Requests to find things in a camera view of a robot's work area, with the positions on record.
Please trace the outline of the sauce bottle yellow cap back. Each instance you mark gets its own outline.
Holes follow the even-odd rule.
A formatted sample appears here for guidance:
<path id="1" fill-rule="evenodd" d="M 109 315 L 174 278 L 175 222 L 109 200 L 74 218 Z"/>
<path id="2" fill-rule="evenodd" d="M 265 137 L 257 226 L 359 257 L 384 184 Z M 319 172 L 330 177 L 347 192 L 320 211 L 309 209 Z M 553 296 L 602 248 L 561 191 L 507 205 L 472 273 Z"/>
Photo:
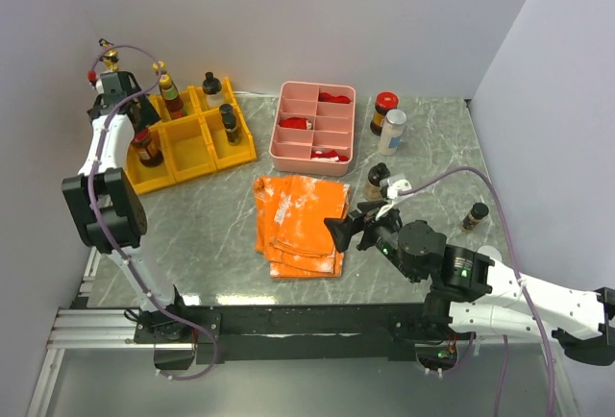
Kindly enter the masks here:
<path id="1" fill-rule="evenodd" d="M 153 64 L 153 69 L 157 75 L 166 75 L 166 65 L 163 61 L 157 61 Z"/>

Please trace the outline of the brown spice jar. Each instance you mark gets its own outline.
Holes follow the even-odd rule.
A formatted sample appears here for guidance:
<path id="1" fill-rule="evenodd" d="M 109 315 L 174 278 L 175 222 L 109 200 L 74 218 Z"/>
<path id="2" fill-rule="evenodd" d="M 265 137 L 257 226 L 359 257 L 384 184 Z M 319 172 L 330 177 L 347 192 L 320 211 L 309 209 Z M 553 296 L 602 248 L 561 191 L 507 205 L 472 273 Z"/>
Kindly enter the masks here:
<path id="1" fill-rule="evenodd" d="M 381 181 L 389 176 L 390 170 L 384 162 L 372 166 L 368 171 L 363 188 L 363 198 L 369 202 L 381 200 Z"/>

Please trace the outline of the sauce bottle green label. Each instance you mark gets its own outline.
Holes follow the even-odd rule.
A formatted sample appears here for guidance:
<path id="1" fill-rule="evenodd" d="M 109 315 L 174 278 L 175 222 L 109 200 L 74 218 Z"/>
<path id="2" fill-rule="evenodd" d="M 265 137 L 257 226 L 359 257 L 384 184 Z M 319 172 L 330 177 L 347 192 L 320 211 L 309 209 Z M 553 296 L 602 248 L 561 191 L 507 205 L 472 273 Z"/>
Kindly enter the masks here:
<path id="1" fill-rule="evenodd" d="M 159 80 L 160 96 L 172 120 L 186 116 L 185 104 L 171 77 L 163 73 Z"/>

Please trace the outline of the white bottle black cap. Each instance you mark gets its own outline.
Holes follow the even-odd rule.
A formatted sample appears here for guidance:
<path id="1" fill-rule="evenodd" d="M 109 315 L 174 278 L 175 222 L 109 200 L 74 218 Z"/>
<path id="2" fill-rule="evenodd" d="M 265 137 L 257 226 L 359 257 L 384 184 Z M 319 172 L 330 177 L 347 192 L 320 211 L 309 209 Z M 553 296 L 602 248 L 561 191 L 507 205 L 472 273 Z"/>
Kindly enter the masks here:
<path id="1" fill-rule="evenodd" d="M 201 88 L 210 109 L 219 108 L 225 103 L 222 82 L 211 71 L 205 73 L 205 79 L 201 84 Z"/>

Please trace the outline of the dark spice jar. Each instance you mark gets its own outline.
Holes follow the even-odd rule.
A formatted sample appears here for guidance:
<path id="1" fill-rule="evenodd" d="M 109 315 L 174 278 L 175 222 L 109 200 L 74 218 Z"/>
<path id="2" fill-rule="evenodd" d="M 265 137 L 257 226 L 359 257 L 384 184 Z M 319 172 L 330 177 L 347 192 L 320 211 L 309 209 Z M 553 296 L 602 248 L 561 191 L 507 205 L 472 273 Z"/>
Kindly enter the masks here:
<path id="1" fill-rule="evenodd" d="M 238 145 L 241 139 L 239 126 L 233 113 L 224 113 L 222 123 L 225 129 L 227 141 L 230 145 Z"/>

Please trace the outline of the dark spice shaker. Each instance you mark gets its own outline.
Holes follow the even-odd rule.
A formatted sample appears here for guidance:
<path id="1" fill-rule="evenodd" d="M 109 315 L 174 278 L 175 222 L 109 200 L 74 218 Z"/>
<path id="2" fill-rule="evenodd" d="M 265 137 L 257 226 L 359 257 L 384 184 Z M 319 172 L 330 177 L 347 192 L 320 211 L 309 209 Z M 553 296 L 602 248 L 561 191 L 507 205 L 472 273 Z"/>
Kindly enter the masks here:
<path id="1" fill-rule="evenodd" d="M 236 118 L 234 115 L 234 107 L 231 104 L 223 104 L 219 107 L 222 122 L 225 126 L 235 126 Z"/>

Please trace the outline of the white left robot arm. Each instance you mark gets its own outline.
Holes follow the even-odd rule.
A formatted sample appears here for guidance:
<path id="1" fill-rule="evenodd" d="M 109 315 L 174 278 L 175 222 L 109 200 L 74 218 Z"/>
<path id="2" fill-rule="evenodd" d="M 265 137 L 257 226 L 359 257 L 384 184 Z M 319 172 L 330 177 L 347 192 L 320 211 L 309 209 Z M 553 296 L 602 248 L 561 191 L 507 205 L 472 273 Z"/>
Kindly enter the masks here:
<path id="1" fill-rule="evenodd" d="M 139 313 L 128 317 L 143 331 L 179 342 L 191 333 L 192 319 L 176 286 L 147 256 L 147 217 L 124 170 L 132 142 L 160 116 L 133 73 L 90 69 L 97 95 L 87 111 L 92 140 L 79 173 L 61 183 L 79 237 L 121 270 L 138 298 Z"/>

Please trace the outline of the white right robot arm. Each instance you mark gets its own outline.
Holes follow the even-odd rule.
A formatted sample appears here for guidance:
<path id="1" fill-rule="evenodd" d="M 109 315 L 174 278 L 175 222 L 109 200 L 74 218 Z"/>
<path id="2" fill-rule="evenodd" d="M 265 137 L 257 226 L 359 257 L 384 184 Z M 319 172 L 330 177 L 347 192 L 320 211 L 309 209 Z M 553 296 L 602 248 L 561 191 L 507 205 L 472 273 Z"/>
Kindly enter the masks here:
<path id="1" fill-rule="evenodd" d="M 409 282 L 429 281 L 419 328 L 432 338 L 448 332 L 537 337 L 555 341 L 577 362 L 614 362 L 614 292 L 575 290 L 516 273 L 496 258 L 448 242 L 426 221 L 403 223 L 384 202 L 362 203 L 324 225 L 339 252 L 358 235 Z"/>

